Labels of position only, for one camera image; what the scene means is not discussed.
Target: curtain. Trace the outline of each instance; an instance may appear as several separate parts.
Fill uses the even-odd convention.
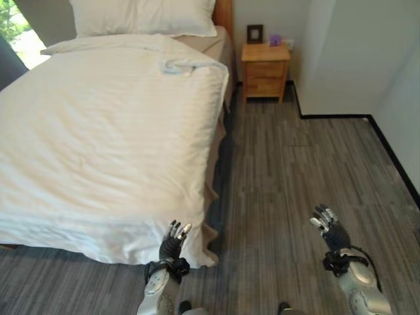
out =
[[[12,47],[0,36],[0,91],[27,72],[27,67],[13,51]]]

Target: wooden headboard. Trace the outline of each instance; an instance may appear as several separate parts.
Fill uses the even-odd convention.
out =
[[[231,40],[234,39],[232,1],[233,0],[216,0],[215,11],[213,12],[213,22],[215,25],[226,28]]]

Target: tree foliage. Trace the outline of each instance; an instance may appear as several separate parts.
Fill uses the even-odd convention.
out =
[[[17,14],[20,14],[20,11],[13,0],[0,0],[0,35],[9,43],[31,28],[26,20],[14,19]]]

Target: wooden nightstand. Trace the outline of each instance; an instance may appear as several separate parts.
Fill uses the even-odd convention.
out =
[[[247,97],[278,97],[283,102],[289,61],[285,45],[243,44],[243,102]]]

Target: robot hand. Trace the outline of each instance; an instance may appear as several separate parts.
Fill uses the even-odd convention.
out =
[[[163,237],[162,244],[159,248],[160,260],[176,260],[179,258],[184,240],[192,227],[191,223],[188,223],[178,232],[180,225],[181,222],[177,222],[176,220],[172,221],[169,225],[169,229]]]
[[[329,250],[334,253],[340,249],[350,248],[350,236],[335,213],[324,204],[317,205],[315,210],[317,212],[313,213],[310,223],[321,231]]]
[[[178,231],[180,225],[181,223],[176,220],[169,225],[169,229],[163,237],[159,248],[159,261],[149,262],[144,270],[146,283],[153,273],[161,269],[166,269],[179,284],[182,277],[189,273],[190,265],[185,258],[179,258],[179,256],[184,240],[192,225],[188,223]]]

